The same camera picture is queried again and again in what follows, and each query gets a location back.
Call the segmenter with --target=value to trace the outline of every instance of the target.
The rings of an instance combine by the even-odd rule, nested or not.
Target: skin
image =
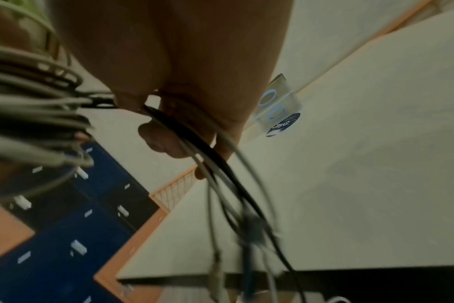
[[[211,143],[216,134],[179,108],[175,100],[181,98],[204,110],[238,143],[272,76],[292,0],[56,0],[48,5],[63,44],[115,93],[119,107],[137,112],[148,95],[157,94],[164,113]],[[140,126],[139,134],[157,152],[187,157],[175,134],[155,122]],[[224,159],[232,154],[219,139],[214,149]]]

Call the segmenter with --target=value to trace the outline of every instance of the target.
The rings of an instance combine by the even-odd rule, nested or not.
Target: cable connector
[[[224,289],[224,272],[222,270],[222,262],[220,259],[217,259],[212,263],[211,270],[209,272],[209,296],[211,299],[219,303],[221,302],[222,293]]]

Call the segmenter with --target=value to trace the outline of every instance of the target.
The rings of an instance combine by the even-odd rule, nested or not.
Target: human hand
[[[48,5],[61,41],[114,92],[119,107],[138,111],[148,95],[158,94],[161,111],[210,144],[216,134],[175,99],[202,109],[238,143],[271,78],[292,1],[56,0]],[[154,121],[141,125],[139,134],[155,151],[187,157],[176,135]],[[214,150],[226,160],[232,154],[220,138]]]

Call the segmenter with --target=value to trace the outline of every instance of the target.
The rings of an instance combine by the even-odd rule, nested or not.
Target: blue circle
[[[272,101],[273,101],[273,100],[275,99],[275,97],[277,96],[277,91],[276,91],[275,89],[269,89],[268,91],[266,91],[265,93],[263,93],[262,98],[260,98],[260,99],[262,100],[265,96],[267,96],[267,95],[270,94],[270,93],[273,93],[272,99],[270,99],[268,102],[266,102],[266,103],[264,103],[264,104],[259,104],[259,105],[258,105],[259,107],[263,107],[263,106],[266,106],[266,105],[272,103]]]
[[[275,108],[273,111],[271,111],[270,114],[268,115],[268,120],[269,120],[269,121],[275,121],[275,120],[277,120],[277,119],[280,119],[280,117],[282,116],[282,114],[280,114],[278,117],[275,117],[275,118],[272,118],[272,116],[273,116],[276,112],[278,112],[279,110],[284,110],[284,111],[285,111],[286,109],[287,109],[287,107],[285,107],[284,105],[279,106],[279,107],[276,107],[276,108]]]

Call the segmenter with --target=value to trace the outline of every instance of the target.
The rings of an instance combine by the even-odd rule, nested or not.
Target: dark blue label
[[[297,121],[298,117],[300,117],[300,113],[291,114],[288,118],[282,120],[282,122],[278,123],[274,127],[272,127],[266,134],[267,137],[273,137],[278,133],[283,132],[287,128],[289,128],[295,121]]]

